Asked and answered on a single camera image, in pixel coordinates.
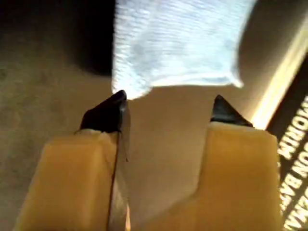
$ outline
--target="white fabric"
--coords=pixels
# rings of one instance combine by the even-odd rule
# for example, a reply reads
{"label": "white fabric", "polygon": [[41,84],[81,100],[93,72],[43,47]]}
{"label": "white fabric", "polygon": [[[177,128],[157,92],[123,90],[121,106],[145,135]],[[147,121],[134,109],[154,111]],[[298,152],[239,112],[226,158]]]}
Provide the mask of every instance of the white fabric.
{"label": "white fabric", "polygon": [[113,92],[243,85],[237,54],[256,0],[117,0]]}

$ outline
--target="yellow plastic grip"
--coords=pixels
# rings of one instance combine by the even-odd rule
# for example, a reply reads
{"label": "yellow plastic grip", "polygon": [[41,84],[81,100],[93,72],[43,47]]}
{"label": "yellow plastic grip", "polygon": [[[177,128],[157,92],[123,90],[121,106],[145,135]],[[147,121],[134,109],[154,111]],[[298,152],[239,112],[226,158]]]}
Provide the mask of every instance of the yellow plastic grip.
{"label": "yellow plastic grip", "polygon": [[56,138],[43,149],[15,231],[105,231],[116,144],[100,132]]}
{"label": "yellow plastic grip", "polygon": [[199,186],[137,231],[280,231],[277,140],[266,131],[212,122]]}

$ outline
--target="brown surface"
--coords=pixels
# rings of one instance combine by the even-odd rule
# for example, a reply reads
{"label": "brown surface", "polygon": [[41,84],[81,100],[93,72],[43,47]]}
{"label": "brown surface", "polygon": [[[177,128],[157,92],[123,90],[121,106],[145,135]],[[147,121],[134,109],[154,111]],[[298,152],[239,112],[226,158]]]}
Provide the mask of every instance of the brown surface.
{"label": "brown surface", "polygon": [[[76,62],[74,54],[81,43],[72,38],[72,32],[78,9],[69,1],[50,2],[44,1],[45,6],[35,10],[30,8],[37,4],[34,0],[27,2],[24,10],[7,3],[10,7],[5,10],[10,13],[0,18],[1,25],[5,22],[0,34],[3,231],[13,227],[44,143],[76,130],[83,113],[111,93],[109,78],[81,69]],[[307,9],[306,0],[262,2],[267,3],[257,7],[241,51],[243,89],[154,89],[130,103],[127,175],[133,226],[196,187],[205,128],[216,94],[222,94],[247,119],[252,116]]]}

